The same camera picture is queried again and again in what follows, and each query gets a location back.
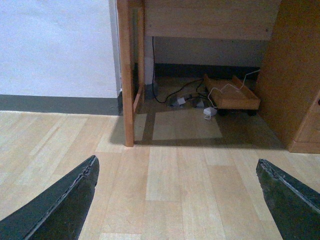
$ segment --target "wooden tray with wheels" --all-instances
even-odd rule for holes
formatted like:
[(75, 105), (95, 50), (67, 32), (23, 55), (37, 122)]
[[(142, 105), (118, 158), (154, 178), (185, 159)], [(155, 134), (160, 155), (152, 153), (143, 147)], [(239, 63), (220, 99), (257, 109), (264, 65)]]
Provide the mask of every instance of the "wooden tray with wheels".
[[(204, 84), (210, 92), (212, 88), (221, 90), (227, 84), (240, 89), (243, 83), (236, 76), (233, 76), (232, 80), (215, 80), (205, 74)], [(209, 97), (219, 110), (248, 110), (249, 115), (254, 115), (259, 108), (260, 99), (245, 85), (241, 90), (232, 86), (225, 87), (222, 93), (214, 89)]]

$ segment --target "white wall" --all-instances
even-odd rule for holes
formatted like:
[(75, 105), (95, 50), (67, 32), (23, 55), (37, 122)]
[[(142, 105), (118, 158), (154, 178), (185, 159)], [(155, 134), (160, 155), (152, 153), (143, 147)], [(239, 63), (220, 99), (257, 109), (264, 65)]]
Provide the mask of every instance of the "white wall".
[[(152, 37), (146, 36), (145, 84), (152, 83)], [(260, 67), (268, 41), (221, 40), (205, 38), (155, 37), (157, 64)]]
[(115, 0), (5, 0), (0, 10), (0, 94), (118, 96)]

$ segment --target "wooden board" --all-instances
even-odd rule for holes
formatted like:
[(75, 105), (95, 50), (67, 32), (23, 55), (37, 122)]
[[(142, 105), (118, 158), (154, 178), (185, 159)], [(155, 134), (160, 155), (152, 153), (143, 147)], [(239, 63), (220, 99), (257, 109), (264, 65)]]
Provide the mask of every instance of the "wooden board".
[(320, 114), (320, 90), (318, 95), (315, 97), (312, 106), (310, 107), (310, 112)]
[(131, 46), (131, 11), (127, 0), (116, 1), (119, 25), (119, 48), (122, 80), (122, 104), (125, 130), (125, 145), (133, 147), (134, 132), (134, 93)]
[(287, 148), (290, 153), (320, 154), (319, 142), (297, 142), (292, 140)]
[(147, 36), (265, 40), (281, 0), (145, 0)]
[(320, 113), (309, 112), (295, 139), (299, 142), (320, 143)]
[(320, 90), (319, 18), (318, 1), (282, 0), (257, 80), (259, 114), (286, 146)]
[(141, 8), (144, 5), (143, 0), (128, 0), (129, 8)]
[(219, 109), (257, 110), (259, 108), (260, 100), (250, 91), (249, 88), (243, 86), (240, 91), (234, 88), (237, 87), (240, 89), (242, 86), (242, 82), (236, 76), (233, 76), (232, 81), (229, 81), (214, 80), (208, 78), (207, 75), (204, 75), (204, 84), (209, 92), (212, 88), (221, 90), (229, 84), (225, 87), (222, 93), (219, 90), (214, 89), (210, 95)]
[[(153, 102), (147, 106), (146, 112), (149, 115), (157, 109), (163, 109), (162, 105)], [(99, 158), (100, 174), (94, 199), (79, 240), (98, 240), (99, 235), (102, 236), (101, 239), (111, 240), (221, 240), (224, 239), (223, 236), (214, 238), (210, 232), (220, 229), (230, 236), (231, 231), (249, 235), (259, 230), (261, 225), (254, 221), (255, 215), (258, 215), (270, 240), (281, 240), (256, 176), (259, 158), (269, 159), (281, 169), (320, 192), (320, 155), (289, 153), (285, 149), (274, 147), (275, 140), (270, 137), (245, 138), (245, 136), (272, 134), (258, 115), (253, 118), (248, 118), (245, 114), (226, 116), (223, 119), (217, 117), (216, 120), (222, 134), (216, 138), (216, 141), (210, 141), (209, 134), (215, 134), (209, 125), (215, 125), (216, 120), (213, 118), (213, 122), (205, 121), (200, 109), (190, 111), (180, 109), (156, 114), (164, 113), (172, 114), (147, 123), (154, 125), (154, 128), (162, 129), (162, 132), (166, 134), (169, 134), (169, 131), (173, 132), (173, 139), (178, 134), (179, 136), (204, 134), (205, 137), (201, 141), (196, 139), (175, 140), (173, 144), (168, 140), (151, 139), (147, 145), (143, 146), (147, 149), (138, 149), (139, 146), (135, 148), (122, 146), (120, 150), (114, 149), (114, 146), (122, 144), (122, 141), (118, 139), (124, 135), (122, 116), (0, 111), (0, 141), (5, 144), (0, 147), (0, 156), (2, 156), (1, 163), (7, 166), (2, 167), (0, 171), (0, 218), (6, 217), (32, 200), (50, 183), (62, 177), (69, 169), (76, 167), (81, 161), (79, 159), (81, 157), (78, 156), (90, 156), (91, 154), (96, 154)], [(176, 120), (170, 122), (173, 116), (177, 116)], [(79, 121), (82, 122), (83, 118), (87, 118), (87, 121), (83, 127), (79, 127)], [(181, 124), (181, 119), (188, 119), (188, 121)], [(98, 129), (101, 129), (103, 135), (108, 137), (98, 133)], [(154, 139), (161, 139), (161, 136), (156, 136), (156, 134), (163, 135), (162, 132), (155, 132)], [(235, 138), (238, 139), (238, 147), (235, 146)], [(95, 152), (97, 145), (100, 145), (99, 151), (101, 152)], [(52, 168), (55, 166), (52, 164), (43, 164), (37, 170), (28, 167), (44, 153), (46, 154), (44, 162), (52, 162), (56, 159), (56, 153), (59, 152), (61, 155), (60, 146), (66, 154), (62, 154), (63, 157), (60, 158), (58, 167), (54, 171)], [(221, 151), (223, 151), (223, 161), (215, 160), (214, 158), (220, 157)], [(176, 163), (166, 158), (167, 156), (172, 157), (170, 154), (174, 154), (173, 159)], [(48, 181), (44, 182), (43, 179), (37, 177), (39, 173), (41, 175), (46, 173), (48, 176), (46, 175), (45, 178)], [(24, 182), (22, 182), (23, 185), (15, 184), (14, 182), (22, 174), (29, 175), (30, 179), (36, 181), (28, 181), (29, 185), (25, 185)], [(240, 191), (239, 197), (238, 193), (233, 191), (233, 181), (237, 181), (237, 186), (242, 185), (242, 189), (243, 185), (245, 187), (243, 191), (246, 192)], [(147, 191), (156, 194), (153, 196), (157, 199), (168, 196), (167, 199), (171, 201), (146, 201)], [(237, 208), (232, 212), (227, 207), (229, 207), (228, 203), (235, 202), (235, 199), (239, 199), (236, 204), (241, 203), (239, 208), (243, 209), (248, 209), (248, 205), (252, 203), (255, 212), (246, 211), (246, 216), (241, 215), (243, 209)], [(218, 225), (214, 224), (215, 211), (212, 210), (217, 210), (214, 205), (218, 207), (223, 222), (222, 226), (218, 221), (219, 218), (216, 220)], [(246, 218), (243, 220), (244, 224), (248, 222), (247, 219), (253, 219), (251, 228), (247, 228), (241, 222), (235, 222), (242, 218)], [(260, 240), (262, 237), (239, 237), (238, 239)]]
[(145, 22), (143, 6), (137, 8), (137, 34), (138, 34), (138, 93), (133, 103), (133, 112), (137, 110), (145, 100)]
[(235, 166), (209, 166), (208, 168), (226, 239), (267, 240), (267, 235), (237, 168)]

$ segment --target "wooden floor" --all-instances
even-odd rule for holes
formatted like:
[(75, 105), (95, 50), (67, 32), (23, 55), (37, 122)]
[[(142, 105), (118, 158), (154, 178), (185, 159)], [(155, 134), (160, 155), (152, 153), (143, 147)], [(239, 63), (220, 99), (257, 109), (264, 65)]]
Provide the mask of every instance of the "wooden floor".
[(279, 240), (256, 176), (264, 158), (320, 192), (320, 156), (289, 153), (259, 116), (205, 120), (147, 101), (123, 117), (0, 112), (0, 219), (97, 155), (81, 240)]

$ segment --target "wooden desk frame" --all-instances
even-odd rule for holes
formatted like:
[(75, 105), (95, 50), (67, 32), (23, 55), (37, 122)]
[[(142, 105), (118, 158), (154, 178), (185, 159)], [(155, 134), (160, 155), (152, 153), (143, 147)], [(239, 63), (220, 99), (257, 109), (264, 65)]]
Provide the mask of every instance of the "wooden desk frame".
[[(119, 48), (122, 81), (122, 102), (125, 131), (125, 146), (135, 144), (135, 114), (145, 96), (145, 10), (143, 0), (116, 1), (119, 26)], [(137, 9), (138, 32), (138, 93), (134, 99), (133, 88), (133, 37), (132, 10)]]

